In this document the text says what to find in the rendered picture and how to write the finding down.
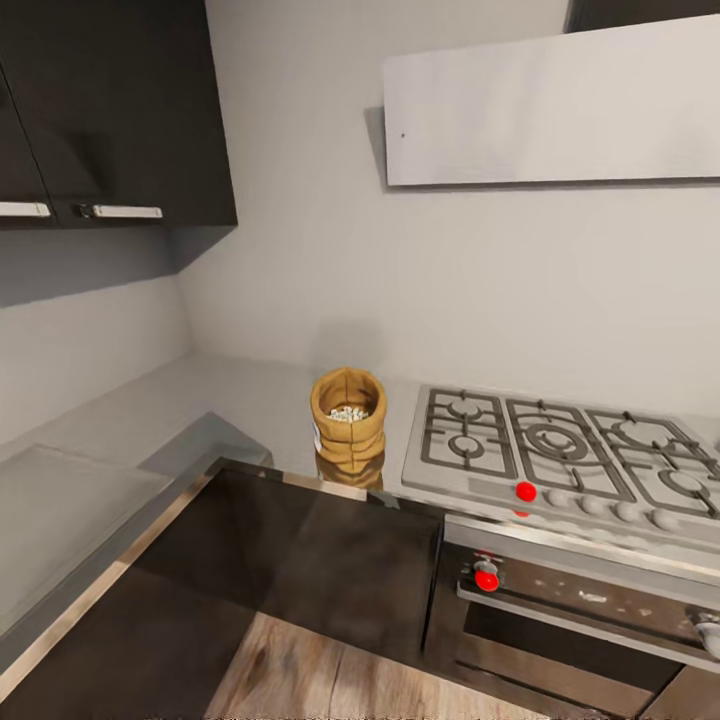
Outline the popcorn bag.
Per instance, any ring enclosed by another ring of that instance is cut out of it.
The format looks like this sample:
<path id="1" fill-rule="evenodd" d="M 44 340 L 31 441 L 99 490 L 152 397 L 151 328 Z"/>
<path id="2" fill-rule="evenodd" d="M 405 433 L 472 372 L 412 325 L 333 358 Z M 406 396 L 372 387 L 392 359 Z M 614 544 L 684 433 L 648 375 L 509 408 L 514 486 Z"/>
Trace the popcorn bag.
<path id="1" fill-rule="evenodd" d="M 351 367 L 327 373 L 314 384 L 310 403 L 315 450 L 341 471 L 360 473 L 385 448 L 387 395 L 373 373 Z M 366 416 L 352 421 L 330 417 L 346 408 Z"/>

